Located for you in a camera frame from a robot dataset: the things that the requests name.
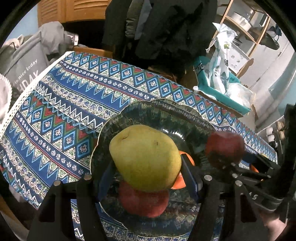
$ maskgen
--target white plastic bag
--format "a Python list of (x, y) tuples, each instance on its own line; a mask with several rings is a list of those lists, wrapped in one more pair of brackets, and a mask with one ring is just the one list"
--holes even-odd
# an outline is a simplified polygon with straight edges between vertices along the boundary
[[(198, 86), (193, 86), (193, 90), (194, 90), (194, 93), (195, 93), (195, 94), (199, 94), (199, 92), (203, 92), (203, 91), (201, 91), (201, 90), (198, 88)], [(217, 100), (215, 96), (213, 96), (213, 95), (209, 95), (209, 94), (207, 94), (207, 93), (205, 93), (205, 92), (203, 92), (203, 93), (204, 93), (206, 96), (208, 96), (210, 99)]]
[(210, 61), (209, 79), (213, 83), (215, 90), (222, 94), (225, 94), (225, 86), (228, 83), (223, 84), (221, 74), (225, 73), (226, 79), (229, 78), (228, 59), (231, 43), (237, 36), (236, 32), (225, 24), (213, 23), (218, 30), (218, 34), (214, 42), (216, 50)]
[(254, 100), (253, 92), (240, 83), (230, 83), (225, 95), (247, 108), (251, 107)]
[(204, 72), (205, 72), (205, 77), (207, 79), (207, 85), (211, 86), (211, 82), (209, 79), (209, 72), (210, 72), (210, 62), (208, 62), (206, 65), (203, 66)]

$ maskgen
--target plate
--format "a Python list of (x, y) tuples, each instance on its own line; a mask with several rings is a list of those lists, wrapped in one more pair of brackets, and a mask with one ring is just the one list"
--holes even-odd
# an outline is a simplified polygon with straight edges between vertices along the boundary
[[(150, 102), (138, 101), (128, 105), (119, 115), (105, 123), (91, 158), (91, 174), (97, 179), (102, 167), (112, 158), (109, 144), (123, 129), (136, 124), (144, 124), (169, 135), (179, 150), (187, 152), (205, 174), (219, 179), (219, 171), (207, 161), (204, 148), (208, 135), (215, 128), (192, 107), (181, 105), (169, 99), (156, 99)], [(101, 200), (99, 213), (108, 223), (108, 228), (120, 228), (122, 232), (133, 232), (139, 237), (186, 238), (194, 225), (199, 211), (186, 188), (170, 190), (169, 204), (162, 215), (144, 218), (128, 214), (118, 201), (118, 185), (121, 176), (117, 173)], [(221, 201), (213, 238), (218, 237), (224, 213)]]

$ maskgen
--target blue wall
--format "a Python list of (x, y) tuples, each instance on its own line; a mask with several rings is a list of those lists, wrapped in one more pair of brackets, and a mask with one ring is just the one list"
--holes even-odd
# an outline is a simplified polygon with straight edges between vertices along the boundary
[(285, 91), (285, 87), (292, 80), (289, 89), (287, 91), (286, 96), (281, 101), (278, 106), (278, 110), (281, 115), (284, 114), (287, 104), (295, 104), (296, 102), (296, 75), (294, 75), (296, 71), (296, 53), (293, 54), (288, 66), (286, 67), (283, 74), (278, 78), (278, 80), (269, 88), (269, 92), (274, 100), (278, 98), (278, 96)]
[(33, 7), (15, 26), (7, 39), (17, 38), (21, 34), (31, 35), (38, 31), (37, 5)]
[(281, 115), (284, 114), (287, 104), (294, 105), (296, 103), (296, 81), (295, 81), (295, 79), (296, 79), (296, 76), (294, 76), (294, 81), (291, 84), (287, 95), (282, 100), (282, 102), (279, 104), (279, 112)]

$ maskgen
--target fabric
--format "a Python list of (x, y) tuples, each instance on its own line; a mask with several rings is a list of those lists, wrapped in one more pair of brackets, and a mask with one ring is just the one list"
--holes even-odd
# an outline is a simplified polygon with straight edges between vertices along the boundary
[(7, 40), (2, 47), (4, 46), (10, 46), (11, 44), (14, 44), (15, 48), (19, 48), (24, 42), (24, 36), (21, 34), (20, 36), (18, 36), (15, 39), (9, 39)]
[[(2, 137), (0, 132), (0, 170), (38, 208), (55, 180), (73, 182), (89, 173), (92, 151), (108, 119), (132, 102), (156, 98), (193, 107), (216, 130), (239, 133), (247, 151), (276, 161), (275, 151), (233, 114), (192, 91), (122, 62), (71, 52), (43, 71), (9, 112)], [(72, 217), (75, 234), (83, 239), (75, 200)], [(102, 224), (108, 237), (136, 239), (104, 218)]]
[(38, 32), (24, 43), (22, 42), (25, 38), (21, 35), (19, 41), (22, 45), (15, 51), (12, 51), (14, 48), (12, 49), (12, 45), (9, 45), (0, 54), (2, 64), (0, 71), (21, 93), (39, 73), (50, 65), (48, 60), (56, 55), (60, 57), (67, 49), (73, 48), (74, 36), (64, 31), (60, 22), (43, 24)]
[(60, 22), (45, 23), (38, 32), (41, 33), (41, 44), (46, 55), (59, 53), (62, 56), (74, 46), (75, 34), (64, 31)]
[(12, 88), (9, 80), (0, 74), (0, 124), (9, 111), (12, 98)]
[(164, 49), (178, 57), (182, 52), (197, 57), (201, 47), (206, 49), (201, 44), (203, 39), (212, 38), (208, 35), (216, 10), (217, 0), (155, 0), (136, 55), (143, 59), (156, 59)]

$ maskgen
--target metal bolt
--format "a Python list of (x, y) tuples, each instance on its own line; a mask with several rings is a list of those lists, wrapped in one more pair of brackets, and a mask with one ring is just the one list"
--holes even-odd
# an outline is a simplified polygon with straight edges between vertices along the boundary
[(58, 186), (58, 185), (60, 185), (62, 182), (60, 181), (60, 180), (56, 180), (56, 181), (54, 181), (54, 185), (55, 186)]
[(211, 181), (213, 178), (210, 175), (205, 175), (204, 179), (207, 180), (207, 181)]
[(240, 180), (236, 180), (236, 181), (235, 181), (235, 185), (237, 185), (237, 186), (240, 187), (240, 186), (242, 185), (242, 182), (241, 182)]
[(87, 175), (84, 176), (83, 179), (86, 180), (86, 181), (88, 181), (88, 180), (91, 179), (91, 175), (90, 174), (87, 174)]

